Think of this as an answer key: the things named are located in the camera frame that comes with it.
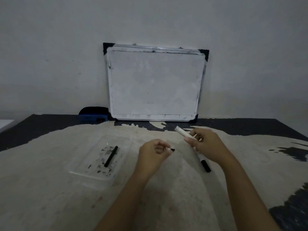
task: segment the gray wall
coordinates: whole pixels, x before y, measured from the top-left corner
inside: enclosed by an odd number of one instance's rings
[[[103,42],[209,49],[200,116],[308,116],[308,0],[0,0],[0,118],[107,106]]]

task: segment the forearm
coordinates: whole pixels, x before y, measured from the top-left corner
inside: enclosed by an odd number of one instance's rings
[[[221,167],[238,230],[280,230],[237,159],[229,157]]]
[[[133,174],[94,231],[128,230],[146,182]]]

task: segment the person's left hand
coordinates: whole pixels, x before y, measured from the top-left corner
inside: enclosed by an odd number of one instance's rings
[[[139,148],[139,155],[134,174],[145,183],[154,175],[172,151],[166,148],[170,145],[163,140],[151,140]]]

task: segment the small whiteboard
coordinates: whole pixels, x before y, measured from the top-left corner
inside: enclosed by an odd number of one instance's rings
[[[112,117],[195,119],[206,68],[206,56],[201,50],[104,43],[104,54]]]

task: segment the person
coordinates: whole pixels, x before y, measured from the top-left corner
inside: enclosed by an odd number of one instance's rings
[[[218,163],[226,178],[233,217],[239,231],[280,230],[259,197],[246,172],[219,136],[208,129],[190,132],[197,140],[184,140],[208,159]],[[142,192],[149,179],[171,155],[170,145],[156,139],[139,149],[135,170],[125,187],[98,223],[95,231],[129,230],[137,211]]]

